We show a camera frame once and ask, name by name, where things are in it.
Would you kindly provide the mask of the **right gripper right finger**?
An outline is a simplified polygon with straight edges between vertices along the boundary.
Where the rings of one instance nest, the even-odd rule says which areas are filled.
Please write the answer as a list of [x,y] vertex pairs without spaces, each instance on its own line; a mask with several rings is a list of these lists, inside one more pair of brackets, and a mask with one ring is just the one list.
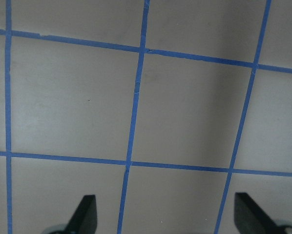
[[240,234],[278,234],[278,226],[247,194],[234,195],[234,224]]

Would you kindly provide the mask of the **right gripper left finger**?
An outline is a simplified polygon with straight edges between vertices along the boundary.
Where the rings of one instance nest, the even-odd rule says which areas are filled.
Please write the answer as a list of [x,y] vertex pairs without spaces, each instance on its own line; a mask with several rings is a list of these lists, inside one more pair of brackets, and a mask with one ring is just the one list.
[[85,195],[80,201],[64,234],[94,234],[97,230],[97,205],[95,195]]

